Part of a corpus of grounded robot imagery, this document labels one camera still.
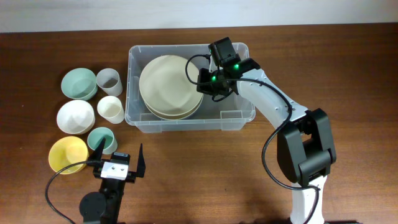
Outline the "green cup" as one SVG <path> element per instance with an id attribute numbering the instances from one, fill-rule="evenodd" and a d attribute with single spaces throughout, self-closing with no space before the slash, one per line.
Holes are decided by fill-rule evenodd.
<path id="1" fill-rule="evenodd" d="M 87 139 L 88 147 L 92 150 L 95 150 L 103 138 L 105 138 L 103 154 L 112 154 L 116 152 L 118 148 L 116 137 L 112 130 L 105 127 L 96 128 L 89 133 Z"/>

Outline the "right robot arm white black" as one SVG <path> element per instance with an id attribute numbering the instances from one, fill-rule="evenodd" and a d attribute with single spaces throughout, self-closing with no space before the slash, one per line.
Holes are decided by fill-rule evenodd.
<path id="1" fill-rule="evenodd" d="M 265 171 L 278 185 L 292 191 L 291 223 L 324 223 L 323 189 L 336 151 L 328 115 L 320 108 L 309 110 L 289 98 L 266 76 L 252 58 L 242 59 L 232 41 L 225 37 L 208 46 L 205 58 L 210 67 L 199 71 L 194 82 L 197 91 L 222 98 L 236 93 L 252 103 L 274 127 L 261 153 L 277 141 L 277 162 L 290 184 L 277 180 L 268 167 Z"/>

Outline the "white bowl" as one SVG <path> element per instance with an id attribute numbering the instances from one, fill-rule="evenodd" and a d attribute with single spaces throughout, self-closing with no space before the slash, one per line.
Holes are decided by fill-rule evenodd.
<path id="1" fill-rule="evenodd" d="M 57 113 L 57 126 L 67 134 L 85 134 L 94 124 L 95 112 L 87 101 L 71 100 Z"/>

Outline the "yellow bowl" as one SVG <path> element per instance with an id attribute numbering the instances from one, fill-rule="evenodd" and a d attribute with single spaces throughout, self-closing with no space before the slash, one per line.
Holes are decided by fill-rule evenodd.
<path id="1" fill-rule="evenodd" d="M 75 136 L 59 139 L 50 149 L 48 161 L 54 172 L 66 166 L 85 161 L 89 156 L 86 143 Z"/>

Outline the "cream plate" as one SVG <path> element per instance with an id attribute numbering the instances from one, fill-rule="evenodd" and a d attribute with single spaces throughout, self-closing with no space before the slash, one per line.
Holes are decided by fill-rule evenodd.
<path id="1" fill-rule="evenodd" d="M 163 55 L 151 60 L 139 78 L 142 99 L 164 115 L 186 113 L 203 98 L 194 84 L 199 69 L 177 55 Z"/>
<path id="2" fill-rule="evenodd" d="M 161 114 L 160 112 L 157 112 L 155 110 L 153 110 L 147 103 L 145 103 L 147 109 L 154 115 L 156 115 L 157 117 L 159 117 L 160 119 L 165 119 L 165 120 L 181 120 L 181 119 L 187 119 L 190 116 L 192 116 L 193 114 L 196 113 L 196 111 L 199 109 L 199 107 L 201 106 L 201 103 L 203 101 L 203 98 L 201 98 L 201 100 L 198 102 L 198 104 L 192 108 L 191 110 L 189 110 L 186 113 L 182 113 L 182 114 L 176 114 L 176 115 L 164 115 Z"/>

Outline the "grey cup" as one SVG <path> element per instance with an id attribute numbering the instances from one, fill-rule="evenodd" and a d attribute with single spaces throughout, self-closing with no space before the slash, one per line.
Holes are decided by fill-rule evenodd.
<path id="1" fill-rule="evenodd" d="M 96 76 L 96 83 L 107 95 L 119 96 L 123 92 L 119 73 L 115 69 L 102 69 Z"/>

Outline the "clear plastic storage container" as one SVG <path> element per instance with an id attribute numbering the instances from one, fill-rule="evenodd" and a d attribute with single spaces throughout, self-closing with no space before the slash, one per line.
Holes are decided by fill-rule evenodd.
<path id="1" fill-rule="evenodd" d="M 196 54 L 207 54 L 207 44 L 135 45 L 129 49 L 125 121 L 143 133 L 166 131 L 196 131 L 220 129 L 240 130 L 256 116 L 252 103 L 232 94 L 221 102 L 205 95 L 199 108 L 182 120 L 160 119 L 150 112 L 139 93 L 139 78 L 144 67 L 162 55 L 178 55 L 186 59 Z"/>

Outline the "cream cup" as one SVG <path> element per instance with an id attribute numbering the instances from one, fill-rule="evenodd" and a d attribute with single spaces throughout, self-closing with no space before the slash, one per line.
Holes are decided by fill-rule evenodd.
<path id="1" fill-rule="evenodd" d="M 100 116 L 112 124 L 124 121 L 125 112 L 121 100 L 115 96 L 105 96 L 99 100 L 97 111 Z"/>

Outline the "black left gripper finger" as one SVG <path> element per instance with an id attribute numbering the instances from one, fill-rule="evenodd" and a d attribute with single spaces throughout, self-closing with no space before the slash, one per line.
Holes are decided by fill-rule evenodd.
<path id="1" fill-rule="evenodd" d="M 89 161 L 100 161 L 101 160 L 105 142 L 106 142 L 106 139 L 102 138 L 98 147 L 94 150 L 92 155 L 89 157 Z"/>
<path id="2" fill-rule="evenodd" d="M 146 163 L 143 154 L 143 144 L 140 145 L 139 156 L 137 161 L 136 177 L 143 178 L 146 171 Z"/>

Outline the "green bowl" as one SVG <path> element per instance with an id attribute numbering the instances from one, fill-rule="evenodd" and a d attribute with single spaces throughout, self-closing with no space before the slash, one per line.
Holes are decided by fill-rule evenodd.
<path id="1" fill-rule="evenodd" d="M 87 68 L 70 70 L 62 79 L 61 90 L 73 100 L 90 100 L 98 91 L 96 75 Z"/>

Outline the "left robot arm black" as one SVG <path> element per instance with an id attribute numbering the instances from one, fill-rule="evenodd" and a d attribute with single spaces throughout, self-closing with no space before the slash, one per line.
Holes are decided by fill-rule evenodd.
<path id="1" fill-rule="evenodd" d="M 102 158 L 105 143 L 103 138 L 88 157 L 93 175 L 101 179 L 101 185 L 98 191 L 86 194 L 80 202 L 79 211 L 83 223 L 117 223 L 125 185 L 143 178 L 146 171 L 143 146 L 139 149 L 137 169 L 130 171 L 129 154 L 114 152 L 110 159 Z"/>

